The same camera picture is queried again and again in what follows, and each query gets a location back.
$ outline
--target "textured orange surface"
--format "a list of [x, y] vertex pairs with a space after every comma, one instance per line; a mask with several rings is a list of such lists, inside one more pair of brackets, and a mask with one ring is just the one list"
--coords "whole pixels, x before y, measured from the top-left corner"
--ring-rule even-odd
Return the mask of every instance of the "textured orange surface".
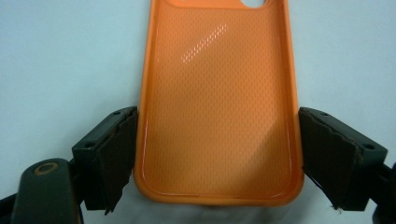
[[304, 180], [287, 2], [210, 2], [152, 1], [136, 185], [166, 203], [287, 203]]

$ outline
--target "hole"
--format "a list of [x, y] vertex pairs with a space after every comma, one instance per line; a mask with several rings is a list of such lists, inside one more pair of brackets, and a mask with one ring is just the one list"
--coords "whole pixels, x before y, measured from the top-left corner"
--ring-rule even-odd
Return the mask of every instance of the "hole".
[[95, 143], [87, 143], [87, 144], [85, 144], [85, 147], [94, 147], [95, 146]]
[[368, 149], [375, 149], [375, 147], [371, 144], [363, 144], [363, 146]]
[[58, 163], [47, 162], [35, 168], [35, 175], [46, 175], [58, 168]]
[[262, 7], [266, 0], [241, 0], [246, 7]]

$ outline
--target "white table surface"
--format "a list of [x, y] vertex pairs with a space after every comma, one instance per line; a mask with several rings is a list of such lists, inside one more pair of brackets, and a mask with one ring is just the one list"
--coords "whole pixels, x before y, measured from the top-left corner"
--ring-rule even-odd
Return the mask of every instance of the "white table surface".
[[[71, 146], [107, 114], [138, 105], [149, 1], [0, 1], [0, 198], [21, 173]], [[300, 106], [324, 110], [396, 162], [396, 1], [290, 0]], [[113, 214], [86, 223], [371, 223], [340, 212], [307, 178], [280, 208], [155, 203], [132, 182]]]

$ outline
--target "phone case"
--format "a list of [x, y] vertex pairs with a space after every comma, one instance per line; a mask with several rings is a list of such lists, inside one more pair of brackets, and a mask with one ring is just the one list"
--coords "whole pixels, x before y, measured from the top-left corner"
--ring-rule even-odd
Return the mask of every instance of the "phone case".
[[277, 206], [304, 182], [287, 0], [152, 0], [134, 181], [163, 203]]

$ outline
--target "dotted texture pattern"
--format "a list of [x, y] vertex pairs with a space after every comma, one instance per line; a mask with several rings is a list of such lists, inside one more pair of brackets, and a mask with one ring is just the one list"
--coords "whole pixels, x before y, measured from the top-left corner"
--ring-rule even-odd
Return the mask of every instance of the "dotted texture pattern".
[[256, 200], [287, 193], [295, 93], [277, 2], [236, 10], [157, 1], [139, 115], [137, 165], [149, 191]]

